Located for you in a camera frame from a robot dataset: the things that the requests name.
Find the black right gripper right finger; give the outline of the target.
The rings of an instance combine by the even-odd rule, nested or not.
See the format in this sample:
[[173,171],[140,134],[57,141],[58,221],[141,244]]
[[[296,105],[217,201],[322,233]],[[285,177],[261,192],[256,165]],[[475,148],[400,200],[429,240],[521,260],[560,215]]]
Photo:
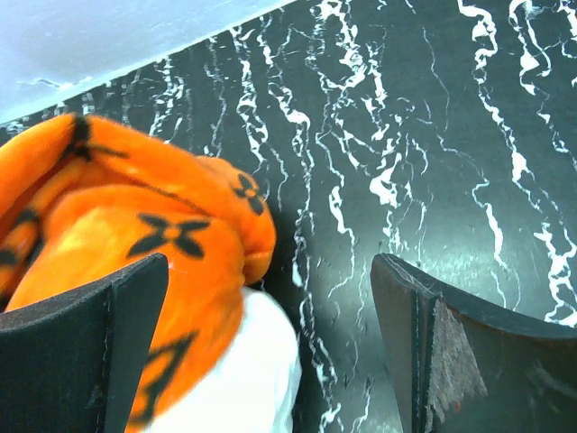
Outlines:
[[439,281],[389,253],[371,289],[406,432],[576,429],[576,331]]

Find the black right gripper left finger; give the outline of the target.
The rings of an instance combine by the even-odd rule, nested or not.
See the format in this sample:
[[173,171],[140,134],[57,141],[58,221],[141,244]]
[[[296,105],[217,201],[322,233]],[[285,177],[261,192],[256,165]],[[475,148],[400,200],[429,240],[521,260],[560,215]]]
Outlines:
[[3,432],[122,432],[168,287],[154,253],[1,315]]

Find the orange patterned plush pillowcase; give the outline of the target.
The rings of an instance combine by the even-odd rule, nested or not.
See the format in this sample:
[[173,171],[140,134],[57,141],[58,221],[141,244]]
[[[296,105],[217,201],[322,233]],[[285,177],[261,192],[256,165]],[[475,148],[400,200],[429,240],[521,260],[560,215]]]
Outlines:
[[127,430],[142,432],[215,366],[276,229],[251,176],[96,115],[66,114],[1,148],[1,295],[11,310],[153,254],[169,284]]

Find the white pillow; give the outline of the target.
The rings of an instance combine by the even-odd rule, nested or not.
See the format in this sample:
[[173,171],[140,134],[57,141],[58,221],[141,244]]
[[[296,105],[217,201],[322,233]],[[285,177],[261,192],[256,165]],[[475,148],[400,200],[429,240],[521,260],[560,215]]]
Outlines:
[[289,433],[302,368],[298,337],[266,292],[243,288],[243,320],[215,367],[147,432]]

